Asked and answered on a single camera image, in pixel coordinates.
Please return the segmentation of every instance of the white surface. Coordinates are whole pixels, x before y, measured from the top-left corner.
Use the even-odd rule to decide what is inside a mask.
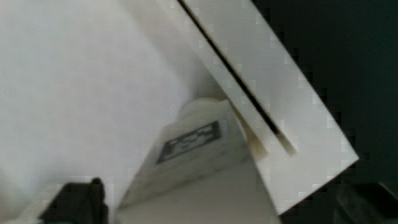
[[[186,0],[186,5],[293,151],[279,144],[252,105],[241,103],[241,90],[175,0],[158,2],[266,149],[255,163],[280,214],[346,169],[357,155],[250,1]]]
[[[220,94],[156,4],[124,3],[1,1],[0,222],[94,176],[112,215],[160,129]]]
[[[122,224],[277,224],[252,160],[122,210]]]

